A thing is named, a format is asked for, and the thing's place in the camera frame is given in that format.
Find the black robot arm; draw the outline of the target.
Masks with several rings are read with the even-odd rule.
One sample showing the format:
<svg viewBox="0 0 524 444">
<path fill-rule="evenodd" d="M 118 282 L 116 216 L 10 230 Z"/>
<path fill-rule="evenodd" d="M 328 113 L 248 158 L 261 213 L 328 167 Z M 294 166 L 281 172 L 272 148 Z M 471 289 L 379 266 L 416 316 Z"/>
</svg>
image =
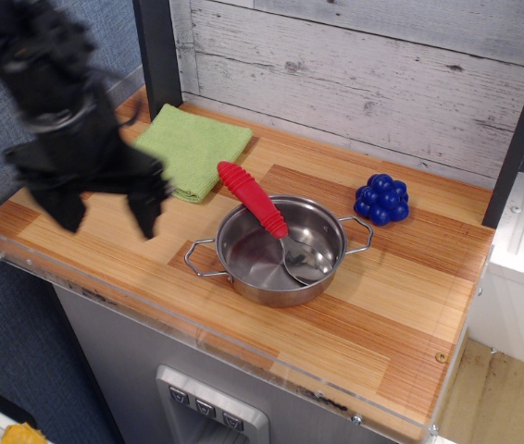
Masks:
<svg viewBox="0 0 524 444">
<path fill-rule="evenodd" d="M 76 232 L 86 191 L 121 194 L 147 239 L 171 194 L 161 161 L 121 139 L 85 27 L 48 1 L 0 1 L 0 81 L 33 141 L 4 151 L 31 197 Z"/>
</svg>

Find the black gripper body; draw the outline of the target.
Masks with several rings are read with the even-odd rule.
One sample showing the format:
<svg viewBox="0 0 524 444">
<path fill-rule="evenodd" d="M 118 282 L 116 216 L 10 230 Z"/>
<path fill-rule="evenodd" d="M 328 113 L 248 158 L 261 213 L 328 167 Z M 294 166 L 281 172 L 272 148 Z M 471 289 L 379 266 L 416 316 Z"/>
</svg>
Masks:
<svg viewBox="0 0 524 444">
<path fill-rule="evenodd" d="M 35 139 L 5 150 L 30 191 L 52 199 L 84 191 L 144 194 L 155 202 L 169 197 L 162 163 L 121 139 L 109 105 L 90 105 L 69 120 L 30 123 Z"/>
</svg>

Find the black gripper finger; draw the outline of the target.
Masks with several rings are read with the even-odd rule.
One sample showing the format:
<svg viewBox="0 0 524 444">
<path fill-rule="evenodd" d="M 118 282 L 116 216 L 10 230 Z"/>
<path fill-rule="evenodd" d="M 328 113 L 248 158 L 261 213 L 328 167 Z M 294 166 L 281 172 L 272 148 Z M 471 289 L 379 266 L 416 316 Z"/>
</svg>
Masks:
<svg viewBox="0 0 524 444">
<path fill-rule="evenodd" d="M 81 198 L 84 192 L 85 189 L 78 185 L 39 189 L 34 191 L 34 200 L 60 227 L 76 233 L 86 213 Z"/>
<path fill-rule="evenodd" d="M 162 214 L 162 203 L 168 198 L 163 191 L 150 194 L 146 192 L 132 192 L 128 195 L 128 204 L 138 227 L 148 240 L 155 236 L 155 223 Z"/>
</svg>

